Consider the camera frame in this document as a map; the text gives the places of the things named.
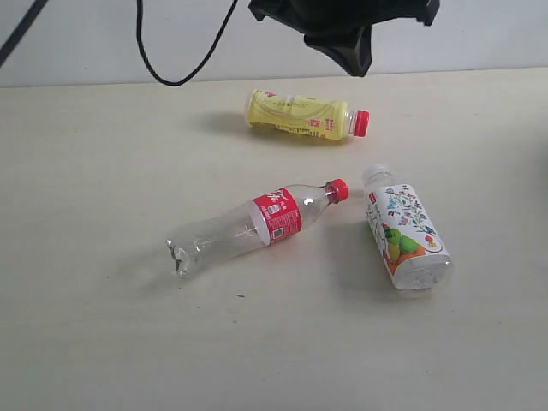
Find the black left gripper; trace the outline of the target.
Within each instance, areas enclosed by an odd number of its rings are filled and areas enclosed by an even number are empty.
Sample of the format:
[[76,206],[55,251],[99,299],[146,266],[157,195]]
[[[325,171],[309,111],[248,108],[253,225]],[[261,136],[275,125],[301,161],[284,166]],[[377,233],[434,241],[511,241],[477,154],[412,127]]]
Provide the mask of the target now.
[[364,77],[372,65],[372,25],[400,18],[430,26],[438,0],[401,1],[252,1],[258,21],[270,17],[303,30],[307,47],[319,51],[352,77]]

